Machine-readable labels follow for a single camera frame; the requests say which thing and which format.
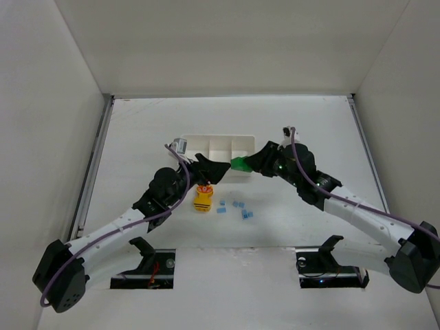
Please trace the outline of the green lego brick stack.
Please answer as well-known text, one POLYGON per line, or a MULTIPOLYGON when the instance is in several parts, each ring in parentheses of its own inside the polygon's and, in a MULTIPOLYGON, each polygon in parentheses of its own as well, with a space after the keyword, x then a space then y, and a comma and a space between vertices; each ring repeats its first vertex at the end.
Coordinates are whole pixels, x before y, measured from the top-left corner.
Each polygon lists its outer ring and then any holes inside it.
POLYGON ((243 157, 235 157, 233 159, 231 159, 230 164, 231 164, 231 169, 234 171, 240 171, 240 172, 244 172, 244 173, 251 173, 253 170, 250 166, 248 166, 246 164, 246 156, 243 157))

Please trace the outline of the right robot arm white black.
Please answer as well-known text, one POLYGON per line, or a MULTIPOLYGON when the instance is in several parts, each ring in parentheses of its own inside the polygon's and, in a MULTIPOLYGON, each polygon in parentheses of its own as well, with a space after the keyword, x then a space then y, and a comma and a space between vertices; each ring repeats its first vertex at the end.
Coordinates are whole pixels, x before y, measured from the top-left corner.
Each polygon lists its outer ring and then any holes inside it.
POLYGON ((345 220, 379 244, 356 248, 341 236, 333 236, 330 247, 323 247, 332 261, 388 274, 416 294, 439 270, 439 235, 433 225, 413 223, 362 201, 339 180, 318 170, 314 154, 305 145, 268 142, 244 162, 256 173, 285 180, 304 202, 345 220))

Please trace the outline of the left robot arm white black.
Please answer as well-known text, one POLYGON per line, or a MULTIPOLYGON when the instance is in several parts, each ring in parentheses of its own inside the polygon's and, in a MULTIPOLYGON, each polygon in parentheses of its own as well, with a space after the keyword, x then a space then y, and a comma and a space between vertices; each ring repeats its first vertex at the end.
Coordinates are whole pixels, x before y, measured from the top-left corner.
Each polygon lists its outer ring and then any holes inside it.
POLYGON ((214 162, 200 153, 195 157, 179 157, 176 169, 157 170, 140 199, 111 223, 66 243, 52 241, 32 277, 41 293, 40 305, 57 313, 72 308, 84 296, 92 266, 162 225, 193 186, 218 184, 230 169, 228 162, 214 162))

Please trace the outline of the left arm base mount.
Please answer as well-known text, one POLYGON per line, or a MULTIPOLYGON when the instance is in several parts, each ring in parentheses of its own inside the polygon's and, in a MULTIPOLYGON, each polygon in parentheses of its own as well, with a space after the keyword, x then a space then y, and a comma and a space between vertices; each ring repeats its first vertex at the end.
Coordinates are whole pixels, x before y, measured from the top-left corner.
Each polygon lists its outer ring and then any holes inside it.
POLYGON ((136 267, 111 278, 110 289, 172 289, 174 287, 176 250, 156 250, 145 239, 129 241, 142 259, 136 267))

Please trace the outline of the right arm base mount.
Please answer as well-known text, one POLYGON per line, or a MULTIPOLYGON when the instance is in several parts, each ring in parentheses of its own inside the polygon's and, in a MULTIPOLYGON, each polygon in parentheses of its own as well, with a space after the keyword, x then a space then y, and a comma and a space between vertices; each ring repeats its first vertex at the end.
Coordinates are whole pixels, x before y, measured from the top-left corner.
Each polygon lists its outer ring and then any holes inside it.
POLYGON ((340 265, 331 254, 343 236, 333 235, 322 245, 296 249, 296 270, 301 289, 360 288, 369 283, 369 273, 352 265, 340 265))

